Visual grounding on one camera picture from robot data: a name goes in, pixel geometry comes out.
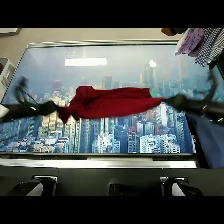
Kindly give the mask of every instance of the checkered fabric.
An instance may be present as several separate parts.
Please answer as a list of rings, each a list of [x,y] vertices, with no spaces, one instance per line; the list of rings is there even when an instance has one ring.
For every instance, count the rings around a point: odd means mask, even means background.
[[[198,56],[195,59],[196,64],[200,64],[203,67],[207,65],[212,48],[222,29],[223,28],[205,28],[204,40],[199,49]]]
[[[224,49],[224,29],[222,28],[211,50],[207,63],[210,63],[211,61],[215,61],[221,55],[223,49]]]

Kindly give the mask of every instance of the pile of clothes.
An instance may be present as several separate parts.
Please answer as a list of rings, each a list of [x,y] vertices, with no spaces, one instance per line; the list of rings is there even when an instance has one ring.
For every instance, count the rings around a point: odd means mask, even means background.
[[[218,65],[224,70],[224,28],[162,28],[167,36],[183,34],[177,43],[175,55],[195,57],[195,63]]]

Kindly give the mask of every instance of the person's hand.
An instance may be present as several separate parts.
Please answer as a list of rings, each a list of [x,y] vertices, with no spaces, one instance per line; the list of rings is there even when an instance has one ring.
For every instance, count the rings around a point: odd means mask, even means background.
[[[162,28],[161,32],[167,36],[175,36],[175,34],[170,31],[170,28]]]

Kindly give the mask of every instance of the metal frame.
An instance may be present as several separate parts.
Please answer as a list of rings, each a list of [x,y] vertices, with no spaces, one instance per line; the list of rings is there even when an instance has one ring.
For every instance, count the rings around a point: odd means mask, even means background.
[[[178,40],[159,40],[159,39],[121,39],[121,40],[84,40],[84,41],[55,41],[55,42],[37,42],[30,43],[27,45],[26,49],[30,48],[50,48],[50,47],[72,47],[72,46],[121,46],[121,45],[176,45]],[[17,71],[20,62],[26,52],[26,49],[16,66],[14,74],[9,82],[11,81]],[[42,160],[42,157],[55,158],[57,156],[62,157],[63,160]],[[64,160],[64,158],[73,157],[72,159],[82,159],[82,161],[77,160]],[[112,157],[113,160],[119,160],[121,158],[132,159],[132,161],[86,161],[88,158],[91,159],[102,159],[103,157],[108,159]],[[155,157],[159,157],[159,160],[179,160],[179,161],[152,161]],[[196,168],[196,162],[193,161],[194,154],[54,154],[54,153],[5,153],[0,152],[0,165],[7,166],[28,166],[28,167],[60,167],[60,168]],[[146,159],[146,161],[133,161],[133,158]]]

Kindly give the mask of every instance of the city skyline image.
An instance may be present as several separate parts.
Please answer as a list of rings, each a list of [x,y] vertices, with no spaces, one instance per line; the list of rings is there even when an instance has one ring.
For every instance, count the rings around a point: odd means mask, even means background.
[[[79,86],[111,90],[149,88],[153,97],[180,92],[200,98],[208,90],[208,68],[194,58],[174,56],[175,45],[78,46],[27,49],[3,103],[16,103],[13,88],[28,79],[27,91],[39,103],[67,106]],[[220,88],[216,99],[224,98]],[[161,103],[127,117],[95,120],[69,118],[54,112],[0,125],[0,151],[29,153],[193,153],[194,143],[184,113]]]

